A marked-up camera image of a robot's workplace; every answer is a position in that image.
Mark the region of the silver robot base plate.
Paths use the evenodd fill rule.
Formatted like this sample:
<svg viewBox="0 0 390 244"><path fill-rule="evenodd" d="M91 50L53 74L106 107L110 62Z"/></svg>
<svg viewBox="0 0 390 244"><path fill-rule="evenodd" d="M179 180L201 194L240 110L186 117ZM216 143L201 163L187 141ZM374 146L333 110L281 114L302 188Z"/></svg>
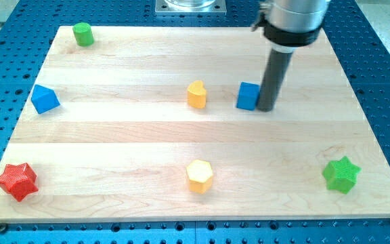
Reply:
<svg viewBox="0 0 390 244"><path fill-rule="evenodd" d="M175 14L225 14L226 0L156 0L155 13Z"/></svg>

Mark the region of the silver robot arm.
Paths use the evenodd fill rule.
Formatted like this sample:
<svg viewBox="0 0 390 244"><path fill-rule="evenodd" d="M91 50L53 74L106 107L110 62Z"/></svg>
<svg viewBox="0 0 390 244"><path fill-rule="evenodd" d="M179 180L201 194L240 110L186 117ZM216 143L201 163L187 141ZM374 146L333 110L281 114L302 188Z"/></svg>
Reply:
<svg viewBox="0 0 390 244"><path fill-rule="evenodd" d="M251 30L263 29L272 49L291 54L312 44L320 33L330 0L265 0Z"/></svg>

